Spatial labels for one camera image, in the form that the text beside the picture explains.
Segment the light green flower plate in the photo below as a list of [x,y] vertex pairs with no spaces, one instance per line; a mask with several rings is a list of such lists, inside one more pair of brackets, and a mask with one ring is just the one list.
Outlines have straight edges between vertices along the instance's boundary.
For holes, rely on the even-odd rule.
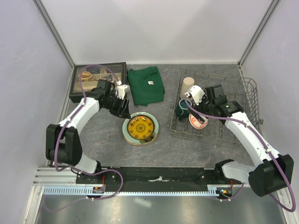
[[159,132],[158,120],[150,113],[135,112],[130,119],[125,119],[122,125],[124,139],[136,146],[153,142]]

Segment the white orange patterned bowl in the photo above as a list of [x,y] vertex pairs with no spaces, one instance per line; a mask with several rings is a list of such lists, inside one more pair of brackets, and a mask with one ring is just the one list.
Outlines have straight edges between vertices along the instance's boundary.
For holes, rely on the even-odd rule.
[[201,122],[199,119],[195,118],[191,113],[189,114],[189,122],[192,127],[198,130],[204,129],[208,124],[208,119],[204,119],[204,122]]

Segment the yellow small plate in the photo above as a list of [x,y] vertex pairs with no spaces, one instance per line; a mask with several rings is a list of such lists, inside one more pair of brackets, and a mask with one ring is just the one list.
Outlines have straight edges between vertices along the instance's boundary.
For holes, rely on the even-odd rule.
[[145,140],[151,137],[154,130],[154,121],[147,115],[136,115],[127,124],[127,131],[135,140]]

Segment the beige bird pattern plate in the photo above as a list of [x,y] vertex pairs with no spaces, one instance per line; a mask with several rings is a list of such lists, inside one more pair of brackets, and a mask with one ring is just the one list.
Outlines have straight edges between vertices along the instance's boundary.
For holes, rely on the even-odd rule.
[[122,135],[123,135],[124,139],[131,145],[141,146],[141,145],[147,145],[149,143],[152,143],[157,138],[158,133],[154,132],[151,136],[149,136],[148,138],[145,138],[143,140],[134,139],[128,133],[123,133]]

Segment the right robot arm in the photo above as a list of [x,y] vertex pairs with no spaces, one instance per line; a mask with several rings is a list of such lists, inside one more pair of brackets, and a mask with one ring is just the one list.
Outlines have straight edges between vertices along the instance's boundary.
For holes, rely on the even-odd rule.
[[262,137],[242,106],[235,100],[228,101],[220,84],[204,90],[194,85],[189,93],[194,100],[191,114],[201,121],[206,118],[219,120],[240,141],[254,163],[248,166],[232,159],[218,162],[214,171],[218,183],[238,180],[249,184],[260,197],[286,188],[291,183],[294,166],[292,157],[282,155]]

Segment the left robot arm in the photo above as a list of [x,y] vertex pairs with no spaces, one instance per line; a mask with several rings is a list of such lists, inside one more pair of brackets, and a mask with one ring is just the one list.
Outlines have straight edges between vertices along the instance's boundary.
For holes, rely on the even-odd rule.
[[103,173],[99,161],[86,156],[79,135],[90,118],[100,109],[111,115],[129,119],[129,99],[126,98],[130,86],[120,81],[113,84],[99,80],[91,91],[83,92],[83,98],[71,114],[58,124],[46,128],[46,158],[54,162],[57,172],[72,168],[86,175],[91,183],[99,183]]

